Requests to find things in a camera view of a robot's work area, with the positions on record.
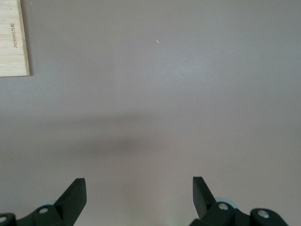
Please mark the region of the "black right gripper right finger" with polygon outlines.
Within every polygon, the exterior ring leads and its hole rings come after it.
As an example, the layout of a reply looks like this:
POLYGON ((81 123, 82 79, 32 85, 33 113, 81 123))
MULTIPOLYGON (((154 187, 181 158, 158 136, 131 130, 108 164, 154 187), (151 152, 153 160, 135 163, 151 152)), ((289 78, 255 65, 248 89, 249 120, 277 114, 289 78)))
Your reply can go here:
POLYGON ((198 218, 189 226, 289 226, 272 210, 256 208, 247 215, 225 201, 218 202, 202 177, 193 177, 193 203, 198 218))

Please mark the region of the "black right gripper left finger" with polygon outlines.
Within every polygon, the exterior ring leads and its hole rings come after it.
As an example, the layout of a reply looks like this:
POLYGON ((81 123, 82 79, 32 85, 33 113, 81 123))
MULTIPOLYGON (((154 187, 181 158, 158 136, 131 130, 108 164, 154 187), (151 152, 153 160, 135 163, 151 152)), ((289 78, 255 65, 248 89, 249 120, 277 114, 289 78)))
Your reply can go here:
POLYGON ((86 181, 77 178, 54 204, 40 206, 24 218, 1 213, 0 226, 74 226, 86 203, 86 181))

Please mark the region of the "bamboo cutting board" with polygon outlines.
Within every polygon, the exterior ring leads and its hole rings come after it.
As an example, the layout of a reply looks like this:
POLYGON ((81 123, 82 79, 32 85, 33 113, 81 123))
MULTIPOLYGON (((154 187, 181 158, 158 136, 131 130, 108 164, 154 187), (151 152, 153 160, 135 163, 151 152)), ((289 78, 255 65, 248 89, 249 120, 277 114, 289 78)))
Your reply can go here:
POLYGON ((0 77, 29 75, 21 0, 0 0, 0 77))

